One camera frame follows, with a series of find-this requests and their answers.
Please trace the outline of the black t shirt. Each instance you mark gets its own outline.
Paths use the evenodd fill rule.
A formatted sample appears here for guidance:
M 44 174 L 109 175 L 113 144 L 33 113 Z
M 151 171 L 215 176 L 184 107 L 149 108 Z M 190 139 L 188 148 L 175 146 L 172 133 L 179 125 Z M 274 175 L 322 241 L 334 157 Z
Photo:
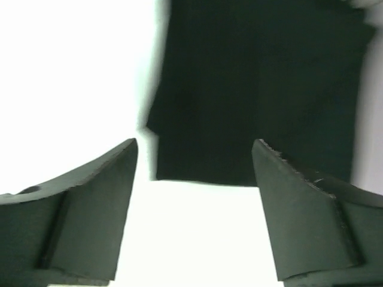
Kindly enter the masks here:
M 350 1 L 169 1 L 146 126 L 156 180 L 255 187 L 263 139 L 350 181 L 361 69 L 376 29 Z

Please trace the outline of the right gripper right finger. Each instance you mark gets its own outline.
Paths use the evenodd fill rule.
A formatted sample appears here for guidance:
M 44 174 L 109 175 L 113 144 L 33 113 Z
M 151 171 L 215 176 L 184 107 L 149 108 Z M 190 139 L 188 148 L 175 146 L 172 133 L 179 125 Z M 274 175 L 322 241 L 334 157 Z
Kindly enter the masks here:
M 252 150 L 276 275 L 285 286 L 381 286 L 382 196 Z

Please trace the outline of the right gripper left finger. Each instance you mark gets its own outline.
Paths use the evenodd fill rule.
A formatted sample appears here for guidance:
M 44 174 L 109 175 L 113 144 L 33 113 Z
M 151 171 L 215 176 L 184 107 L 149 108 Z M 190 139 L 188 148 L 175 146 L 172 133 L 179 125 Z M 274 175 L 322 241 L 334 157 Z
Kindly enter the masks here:
M 97 159 L 1 196 L 1 283 L 115 279 L 138 159 L 128 139 Z

